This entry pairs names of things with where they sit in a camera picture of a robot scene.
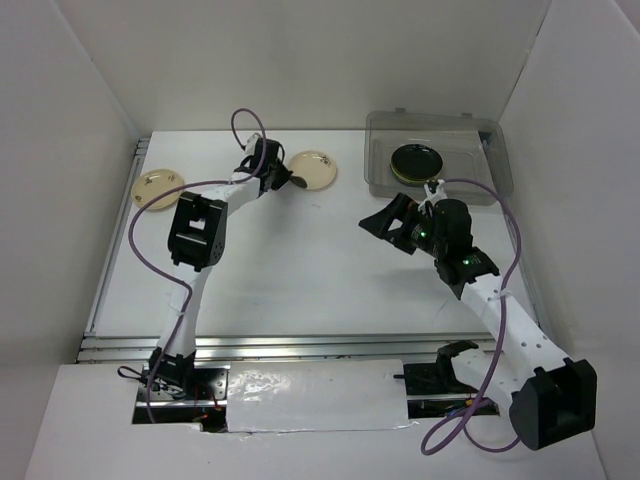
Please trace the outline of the lime green plate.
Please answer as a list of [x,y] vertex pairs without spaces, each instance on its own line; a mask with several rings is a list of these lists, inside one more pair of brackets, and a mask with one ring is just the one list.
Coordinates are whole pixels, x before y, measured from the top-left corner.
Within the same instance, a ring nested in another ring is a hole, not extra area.
[[432,177],[428,177],[428,178],[423,178],[423,177],[412,178],[412,177],[408,177],[408,176],[404,176],[404,175],[398,174],[396,172],[393,173],[393,177],[398,182],[400,182],[401,184],[407,185],[407,186],[410,186],[410,187],[415,187],[415,188],[421,187],[421,186],[423,186],[423,185],[425,185],[425,184],[427,184],[429,182],[437,182],[439,180],[439,176],[438,175],[435,175],[435,176],[432,176]]

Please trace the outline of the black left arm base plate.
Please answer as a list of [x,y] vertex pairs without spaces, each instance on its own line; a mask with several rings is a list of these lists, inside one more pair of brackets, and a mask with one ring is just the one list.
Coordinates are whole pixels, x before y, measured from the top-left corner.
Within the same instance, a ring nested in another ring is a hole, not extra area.
[[227,368],[196,369],[186,387],[156,378],[147,400],[147,385],[139,385],[136,402],[152,407],[203,406],[222,408],[227,403],[229,371]]

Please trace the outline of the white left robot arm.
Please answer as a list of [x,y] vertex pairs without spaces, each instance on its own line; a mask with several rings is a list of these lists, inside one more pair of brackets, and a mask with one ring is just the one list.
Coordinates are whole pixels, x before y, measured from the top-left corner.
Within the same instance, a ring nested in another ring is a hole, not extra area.
[[222,259],[229,217],[264,193],[285,185],[292,172],[284,164],[284,147],[254,135],[247,156],[229,181],[201,193],[183,192],[177,202],[168,237],[177,279],[169,297],[164,330],[149,359],[149,370],[176,399],[196,390],[194,371],[196,325],[204,287]]

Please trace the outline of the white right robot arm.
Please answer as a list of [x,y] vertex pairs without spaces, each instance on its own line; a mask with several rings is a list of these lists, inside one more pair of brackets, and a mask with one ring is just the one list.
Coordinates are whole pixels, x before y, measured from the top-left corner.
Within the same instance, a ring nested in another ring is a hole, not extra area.
[[450,392],[476,390],[474,407],[504,411],[527,448],[540,450],[595,426],[597,374],[555,345],[508,292],[508,277],[473,244],[472,219],[457,199],[416,203],[397,195],[360,228],[393,247],[430,255],[440,280],[485,325],[496,342],[487,355],[472,341],[441,347],[435,378]]

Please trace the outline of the black glossy plate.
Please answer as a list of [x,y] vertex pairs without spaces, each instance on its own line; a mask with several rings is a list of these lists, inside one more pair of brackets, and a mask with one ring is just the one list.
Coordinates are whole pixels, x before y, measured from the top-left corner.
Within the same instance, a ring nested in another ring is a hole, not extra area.
[[406,144],[391,155],[391,172],[412,178],[428,178],[439,175],[444,162],[434,149],[423,144]]

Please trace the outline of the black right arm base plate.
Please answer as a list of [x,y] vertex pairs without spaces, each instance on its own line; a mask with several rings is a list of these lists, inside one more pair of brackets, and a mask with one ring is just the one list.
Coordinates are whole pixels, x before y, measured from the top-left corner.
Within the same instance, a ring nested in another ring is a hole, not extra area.
[[392,378],[404,386],[408,400],[467,400],[477,395],[473,387],[447,384],[439,376],[435,363],[404,363],[402,371]]

